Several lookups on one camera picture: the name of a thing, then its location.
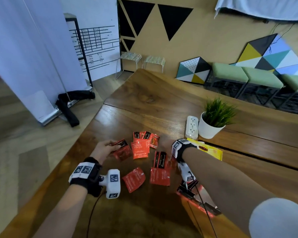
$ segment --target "yellow packet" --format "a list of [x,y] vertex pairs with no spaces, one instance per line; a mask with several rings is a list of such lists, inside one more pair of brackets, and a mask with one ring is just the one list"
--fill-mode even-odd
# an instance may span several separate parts
[[199,147],[200,150],[208,153],[209,155],[212,155],[213,157],[217,158],[218,160],[222,160],[222,154],[223,152],[215,147],[212,147],[210,145],[205,144],[202,141],[196,141],[194,139],[187,138],[192,144],[195,144]]

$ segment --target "stool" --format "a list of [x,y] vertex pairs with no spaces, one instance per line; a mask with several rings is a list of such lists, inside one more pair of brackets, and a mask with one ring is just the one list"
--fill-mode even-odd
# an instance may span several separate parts
[[218,88],[221,94],[235,98],[247,82],[247,75],[241,67],[215,62],[212,64],[212,70],[205,80],[204,87],[209,90]]
[[286,87],[282,88],[272,100],[278,110],[298,114],[298,76],[283,74]]
[[148,56],[145,60],[145,69],[146,69],[146,66],[147,66],[147,62],[161,65],[162,66],[162,73],[163,73],[163,68],[164,68],[165,63],[166,63],[165,58]]
[[272,72],[257,68],[242,67],[248,77],[248,82],[237,96],[243,94],[255,95],[260,104],[271,101],[284,84]]
[[[137,53],[130,53],[130,52],[125,52],[125,53],[123,53],[121,56],[120,56],[120,58],[119,59],[127,59],[127,60],[131,60],[131,61],[135,61],[136,62],[136,70],[138,69],[138,62],[140,61],[140,60],[142,60],[142,55],[141,54],[137,54]],[[115,77],[116,77],[116,79],[118,79],[119,78],[119,76],[121,75],[119,75],[118,77],[117,77],[117,66],[118,66],[118,60],[119,59],[117,59],[117,63],[116,63],[116,73],[115,73]]]

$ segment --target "wristband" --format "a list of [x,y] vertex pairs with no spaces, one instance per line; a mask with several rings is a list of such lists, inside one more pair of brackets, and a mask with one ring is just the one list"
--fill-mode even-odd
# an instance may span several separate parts
[[69,178],[70,185],[83,186],[95,197],[99,196],[102,186],[98,183],[99,171],[102,166],[93,157],[88,157],[80,163]]
[[177,159],[178,163],[184,163],[182,159],[183,151],[190,147],[198,148],[198,146],[186,139],[178,139],[172,144],[172,155]]

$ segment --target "person's left hand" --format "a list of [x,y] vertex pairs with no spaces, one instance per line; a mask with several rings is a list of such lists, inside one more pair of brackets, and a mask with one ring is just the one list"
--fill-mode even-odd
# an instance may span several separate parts
[[99,162],[99,164],[103,164],[107,156],[118,149],[121,148],[120,145],[111,146],[111,144],[115,143],[114,140],[105,140],[99,142],[93,152],[91,152],[91,157]]

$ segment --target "yellow triangle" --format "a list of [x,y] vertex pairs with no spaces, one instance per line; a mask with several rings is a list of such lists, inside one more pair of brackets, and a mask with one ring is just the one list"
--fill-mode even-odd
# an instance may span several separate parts
[[200,79],[197,75],[193,75],[192,81],[194,83],[200,83],[200,84],[204,84],[204,81],[202,79]]
[[242,61],[257,58],[257,57],[261,57],[260,53],[256,51],[252,45],[248,43],[237,62],[242,62]]

